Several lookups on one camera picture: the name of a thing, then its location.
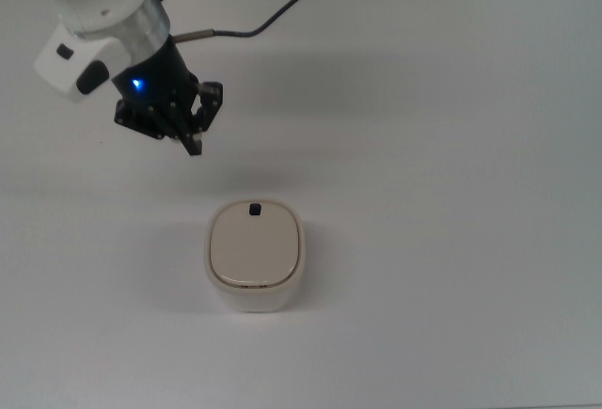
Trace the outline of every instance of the white table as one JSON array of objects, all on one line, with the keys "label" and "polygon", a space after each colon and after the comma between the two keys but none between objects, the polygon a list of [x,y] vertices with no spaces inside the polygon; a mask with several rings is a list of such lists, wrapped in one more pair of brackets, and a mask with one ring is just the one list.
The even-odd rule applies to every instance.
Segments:
[{"label": "white table", "polygon": [[[173,33],[286,0],[166,0]],[[602,0],[304,0],[181,46],[200,158],[63,101],[47,0],[0,0],[0,407],[602,402]],[[211,213],[307,224],[288,310],[226,308]]]}]

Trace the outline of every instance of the blue led light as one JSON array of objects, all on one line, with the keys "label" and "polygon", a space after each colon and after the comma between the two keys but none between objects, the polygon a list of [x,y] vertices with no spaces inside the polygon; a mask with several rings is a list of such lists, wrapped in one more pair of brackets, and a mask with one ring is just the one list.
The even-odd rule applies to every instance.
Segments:
[{"label": "blue led light", "polygon": [[134,85],[135,90],[138,92],[144,89],[144,82],[142,80],[134,79],[132,80],[132,85]]}]

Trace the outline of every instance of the container lid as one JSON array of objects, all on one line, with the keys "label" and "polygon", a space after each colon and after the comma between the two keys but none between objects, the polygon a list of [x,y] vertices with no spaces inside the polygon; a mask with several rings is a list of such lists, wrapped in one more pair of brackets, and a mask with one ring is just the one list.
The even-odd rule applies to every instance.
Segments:
[{"label": "container lid", "polygon": [[211,227],[209,262],[224,283],[239,288],[275,287],[299,261],[299,230],[293,214],[272,201],[226,207]]}]

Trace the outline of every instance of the black cable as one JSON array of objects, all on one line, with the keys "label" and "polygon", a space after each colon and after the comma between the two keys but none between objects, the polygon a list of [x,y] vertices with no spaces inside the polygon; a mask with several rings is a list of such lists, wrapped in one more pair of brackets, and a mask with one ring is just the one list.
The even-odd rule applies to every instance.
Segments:
[{"label": "black cable", "polygon": [[231,38],[253,38],[254,36],[259,35],[261,32],[265,31],[268,26],[273,24],[282,14],[289,10],[295,3],[299,0],[291,0],[289,3],[284,5],[281,9],[279,9],[276,14],[270,17],[262,26],[256,28],[252,31],[229,31],[229,30],[200,30],[194,31],[192,33],[184,33],[183,35],[177,35],[173,37],[174,42],[187,42],[189,40],[196,39],[206,39],[212,38],[215,36],[218,37],[231,37]]}]

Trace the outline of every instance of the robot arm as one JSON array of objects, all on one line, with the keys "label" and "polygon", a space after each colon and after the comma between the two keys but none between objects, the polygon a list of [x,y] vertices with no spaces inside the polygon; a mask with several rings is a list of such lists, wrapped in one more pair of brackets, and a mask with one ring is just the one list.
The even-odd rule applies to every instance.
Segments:
[{"label": "robot arm", "polygon": [[[222,104],[222,86],[199,84],[188,71],[161,1],[53,2],[60,25],[36,60],[42,78],[73,101],[110,79],[122,97],[117,124],[178,139],[190,155],[199,155],[200,133]],[[201,107],[193,113],[197,96]]]}]

